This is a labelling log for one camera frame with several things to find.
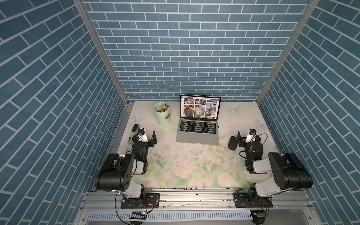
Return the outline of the black wireless mouse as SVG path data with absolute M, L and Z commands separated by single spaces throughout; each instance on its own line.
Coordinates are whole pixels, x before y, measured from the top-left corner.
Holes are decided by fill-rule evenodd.
M 232 151 L 235 151 L 237 149 L 238 142 L 239 141 L 238 141 L 237 137 L 231 136 L 230 140 L 229 140 L 229 143 L 228 143 L 228 149 L 232 150 Z

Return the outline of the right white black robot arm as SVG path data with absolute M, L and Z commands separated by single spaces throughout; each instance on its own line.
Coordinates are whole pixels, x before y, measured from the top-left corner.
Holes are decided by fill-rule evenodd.
M 260 183 L 253 183 L 242 197 L 252 207 L 257 203 L 269 205 L 271 197 L 286 191 L 308 189 L 313 186 L 313 179 L 294 153 L 268 153 L 263 158 L 263 142 L 255 129 L 250 129 L 246 137 L 240 133 L 235 138 L 235 147 L 244 148 L 245 168 L 250 174 L 271 174 L 271 177 Z

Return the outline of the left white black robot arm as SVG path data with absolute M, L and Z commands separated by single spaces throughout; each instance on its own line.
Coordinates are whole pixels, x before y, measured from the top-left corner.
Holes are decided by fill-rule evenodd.
M 111 153 L 107 156 L 96 180 L 96 190 L 106 192 L 119 192 L 125 200 L 132 204 L 144 204 L 146 202 L 145 187 L 132 180 L 134 175 L 145 174 L 148 166 L 148 151 L 157 144 L 155 131 L 152 138 L 147 138 L 143 128 L 132 137 L 131 151 L 121 156 Z

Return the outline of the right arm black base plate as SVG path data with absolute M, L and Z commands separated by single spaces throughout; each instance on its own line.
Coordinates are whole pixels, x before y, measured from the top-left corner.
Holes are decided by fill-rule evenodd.
M 270 197 L 249 197 L 248 193 L 234 193 L 234 203 L 236 208 L 272 208 L 273 204 Z

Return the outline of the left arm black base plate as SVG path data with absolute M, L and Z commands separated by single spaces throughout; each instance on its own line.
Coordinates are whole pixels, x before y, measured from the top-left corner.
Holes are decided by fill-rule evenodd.
M 147 193 L 139 198 L 126 198 L 121 201 L 121 209 L 158 209 L 160 193 Z

